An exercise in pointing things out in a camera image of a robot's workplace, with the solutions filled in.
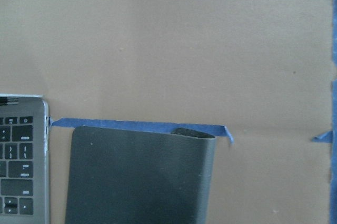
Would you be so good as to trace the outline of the black mouse pad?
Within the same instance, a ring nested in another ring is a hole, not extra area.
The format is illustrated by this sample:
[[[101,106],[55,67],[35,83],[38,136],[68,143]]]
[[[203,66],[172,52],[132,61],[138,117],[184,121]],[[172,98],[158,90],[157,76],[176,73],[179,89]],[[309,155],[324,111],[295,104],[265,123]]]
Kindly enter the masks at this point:
[[[205,223],[215,147],[186,128],[75,128],[66,223]]]

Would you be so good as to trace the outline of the grey laptop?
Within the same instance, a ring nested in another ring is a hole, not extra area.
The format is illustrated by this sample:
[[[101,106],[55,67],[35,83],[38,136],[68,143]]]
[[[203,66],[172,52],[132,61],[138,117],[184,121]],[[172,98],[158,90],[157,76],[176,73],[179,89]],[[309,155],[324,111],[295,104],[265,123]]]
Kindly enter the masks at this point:
[[[1,223],[49,223],[49,107],[1,94]]]

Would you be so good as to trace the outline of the blue tape grid lines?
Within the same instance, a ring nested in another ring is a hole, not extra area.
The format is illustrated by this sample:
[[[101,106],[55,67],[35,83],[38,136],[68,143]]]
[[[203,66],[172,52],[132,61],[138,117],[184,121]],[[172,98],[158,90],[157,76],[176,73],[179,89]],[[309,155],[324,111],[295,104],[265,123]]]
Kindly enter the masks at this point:
[[[69,1],[53,128],[216,128],[208,223],[329,223],[333,0]]]

